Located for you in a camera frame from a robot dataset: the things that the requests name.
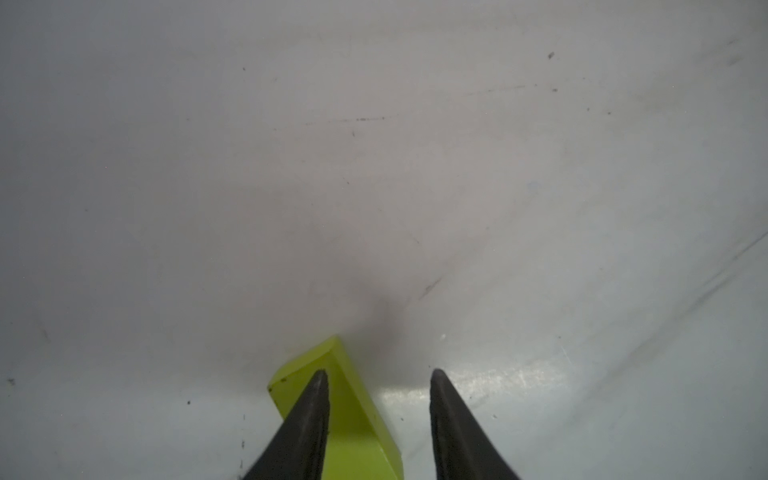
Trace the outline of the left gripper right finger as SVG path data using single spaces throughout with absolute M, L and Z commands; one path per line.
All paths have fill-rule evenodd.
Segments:
M 431 375 L 429 411 L 437 479 L 520 480 L 442 369 Z

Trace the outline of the green block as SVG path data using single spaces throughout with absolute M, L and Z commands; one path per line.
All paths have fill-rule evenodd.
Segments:
M 322 479 L 402 479 L 400 451 L 340 337 L 321 342 L 273 375 L 268 392 L 281 417 L 288 417 L 318 370 L 328 375 L 330 400 Z

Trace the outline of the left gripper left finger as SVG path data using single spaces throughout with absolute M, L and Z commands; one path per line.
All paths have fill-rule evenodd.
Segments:
M 283 424 L 244 480 L 322 477 L 330 419 L 330 393 L 325 370 L 316 371 Z

